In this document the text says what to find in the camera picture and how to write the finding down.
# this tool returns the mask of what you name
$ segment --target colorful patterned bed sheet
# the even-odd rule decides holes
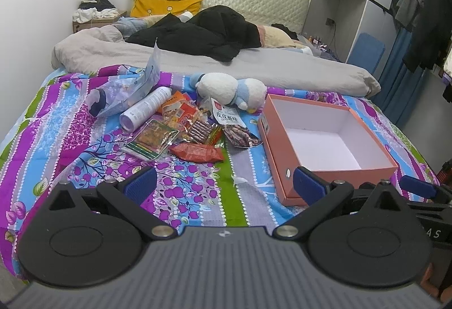
[[[108,80],[138,77],[143,69],[128,66],[102,68],[91,75],[67,74],[42,87],[16,136],[0,156],[0,254],[11,273],[21,277],[16,246],[39,206],[60,180],[76,188],[94,187],[105,178],[123,180],[153,165],[158,185],[142,207],[177,228],[184,226],[265,226],[272,230],[301,211],[282,206],[276,195],[263,146],[238,149],[227,145],[225,161],[194,164],[167,155],[143,162],[120,150],[133,137],[119,126],[118,115],[94,118],[84,99]],[[159,85],[193,91],[189,77],[161,73]],[[438,183],[422,156],[403,133],[371,101],[300,90],[268,88],[268,93],[335,103],[354,109],[374,131],[399,165],[391,180],[410,175]],[[258,115],[242,112],[243,121],[258,134]]]

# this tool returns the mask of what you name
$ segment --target gray ribbed surface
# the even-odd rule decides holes
[[[225,230],[231,234],[222,237]],[[68,291],[33,283],[8,307],[433,309],[439,304],[417,285],[375,292],[338,284],[316,271],[297,244],[274,240],[263,228],[189,227],[175,240],[151,244],[142,261],[114,281]]]

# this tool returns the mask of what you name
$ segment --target stuffed animal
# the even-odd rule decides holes
[[[225,106],[235,104],[249,113],[264,105],[267,94],[267,88],[260,80],[237,80],[225,73],[193,74],[190,85],[202,98],[212,97]]]

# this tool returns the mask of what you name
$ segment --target blue curtain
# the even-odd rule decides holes
[[[411,42],[411,32],[399,29],[397,37],[380,77],[381,92],[371,98],[393,124],[401,128],[413,111],[425,82],[425,70],[417,67],[414,73],[402,58]]]

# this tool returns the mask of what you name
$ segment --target gray blanket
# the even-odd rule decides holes
[[[104,26],[82,30],[55,45],[51,63],[54,69],[63,65],[70,73],[86,74],[115,64],[144,68],[152,50],[126,43],[117,28]],[[160,67],[186,75],[222,72],[237,79],[256,78],[267,86],[356,97],[371,97],[380,91],[377,80],[365,69],[286,49],[241,50],[229,64],[162,51]]]

